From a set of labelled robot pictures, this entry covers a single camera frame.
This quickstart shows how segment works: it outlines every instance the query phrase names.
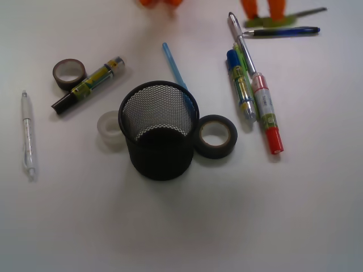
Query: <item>orange object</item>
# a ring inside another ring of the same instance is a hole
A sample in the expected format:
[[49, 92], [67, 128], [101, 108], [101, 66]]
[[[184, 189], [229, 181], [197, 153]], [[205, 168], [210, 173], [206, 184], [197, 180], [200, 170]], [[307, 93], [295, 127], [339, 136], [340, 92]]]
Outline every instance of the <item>orange object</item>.
[[[281, 20], [284, 18], [286, 0], [267, 0], [270, 6], [270, 15], [272, 20]], [[256, 0], [241, 0], [243, 9], [249, 20], [258, 17]]]
[[272, 20], [281, 20], [284, 18], [285, 0], [267, 0], [270, 6], [270, 15]]
[[[173, 5], [173, 6], [178, 6], [182, 3], [183, 0], [165, 0], [165, 2]], [[140, 0], [140, 3], [143, 6], [147, 6], [149, 4], [151, 4], [152, 2], [154, 2], [154, 0]]]
[[253, 20], [257, 17], [256, 0], [242, 0], [242, 6], [249, 20]]
[[147, 6], [147, 5], [151, 4], [152, 1], [153, 0], [140, 0], [140, 3], [143, 6]]

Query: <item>marker cap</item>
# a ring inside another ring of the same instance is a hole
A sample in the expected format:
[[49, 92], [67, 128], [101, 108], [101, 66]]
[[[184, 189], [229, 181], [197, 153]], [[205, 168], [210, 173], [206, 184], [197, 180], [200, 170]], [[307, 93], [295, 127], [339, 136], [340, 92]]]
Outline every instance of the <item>marker cap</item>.
[[227, 52], [227, 62], [228, 62], [228, 69], [232, 70], [235, 66], [240, 66], [239, 58], [237, 52], [232, 49]]
[[280, 133], [278, 132], [277, 127], [270, 127], [269, 129], [267, 129], [266, 136], [272, 155], [283, 152], [284, 147], [282, 146]]

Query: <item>pencil holder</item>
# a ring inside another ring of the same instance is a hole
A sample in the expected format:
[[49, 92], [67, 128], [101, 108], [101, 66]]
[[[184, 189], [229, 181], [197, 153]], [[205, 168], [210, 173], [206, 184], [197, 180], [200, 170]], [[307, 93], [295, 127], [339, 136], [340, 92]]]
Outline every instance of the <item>pencil holder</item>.
[[153, 180], [184, 173], [198, 120], [194, 97], [178, 84], [153, 81], [131, 91], [120, 106], [119, 124], [136, 170]]

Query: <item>blue pen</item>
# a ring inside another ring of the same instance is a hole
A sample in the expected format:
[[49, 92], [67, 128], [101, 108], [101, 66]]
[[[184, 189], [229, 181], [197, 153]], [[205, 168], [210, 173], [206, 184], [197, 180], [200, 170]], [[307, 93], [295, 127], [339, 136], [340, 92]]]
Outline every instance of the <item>blue pen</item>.
[[184, 81], [182, 79], [182, 76], [179, 73], [178, 67], [176, 66], [176, 63], [175, 63], [175, 61], [174, 61], [174, 59], [172, 57], [172, 54], [171, 54], [171, 52], [169, 50], [169, 47], [168, 47], [168, 44], [166, 42], [163, 43], [163, 49], [164, 49], [166, 58], [168, 59], [168, 62], [170, 64], [171, 70], [174, 73], [176, 82], [179, 85], [181, 85], [182, 87], [184, 87], [185, 89], [188, 89], [187, 85], [185, 85], [185, 83], [184, 83]]
[[246, 36], [263, 37], [263, 36], [299, 36], [312, 35], [320, 31], [318, 27], [293, 27], [293, 28], [271, 28], [246, 31]]

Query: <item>blue marker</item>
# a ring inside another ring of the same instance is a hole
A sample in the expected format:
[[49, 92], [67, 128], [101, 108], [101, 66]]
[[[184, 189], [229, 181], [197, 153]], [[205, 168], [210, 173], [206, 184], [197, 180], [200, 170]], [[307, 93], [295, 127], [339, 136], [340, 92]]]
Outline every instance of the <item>blue marker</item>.
[[242, 110], [246, 120], [250, 123], [253, 123], [256, 121], [254, 98], [252, 97], [250, 91], [248, 91], [247, 83], [243, 76], [243, 70], [235, 50], [229, 50], [227, 52], [227, 61], [239, 100], [238, 106]]

